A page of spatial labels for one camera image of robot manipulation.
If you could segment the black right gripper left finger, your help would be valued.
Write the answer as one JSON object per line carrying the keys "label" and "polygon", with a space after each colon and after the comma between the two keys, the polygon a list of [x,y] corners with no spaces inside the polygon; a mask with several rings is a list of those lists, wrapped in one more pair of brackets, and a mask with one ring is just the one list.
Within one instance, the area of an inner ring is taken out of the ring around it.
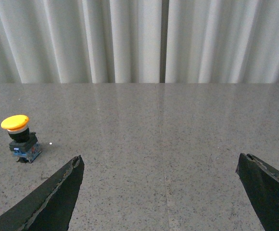
{"label": "black right gripper left finger", "polygon": [[0,216],[0,231],[67,231],[84,175],[75,156]]}

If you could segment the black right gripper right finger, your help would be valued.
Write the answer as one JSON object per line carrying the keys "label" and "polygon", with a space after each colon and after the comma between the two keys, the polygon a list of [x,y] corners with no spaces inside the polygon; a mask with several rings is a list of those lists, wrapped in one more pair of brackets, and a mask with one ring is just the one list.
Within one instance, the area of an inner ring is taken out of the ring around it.
{"label": "black right gripper right finger", "polygon": [[241,153],[236,173],[264,230],[279,231],[279,170]]}

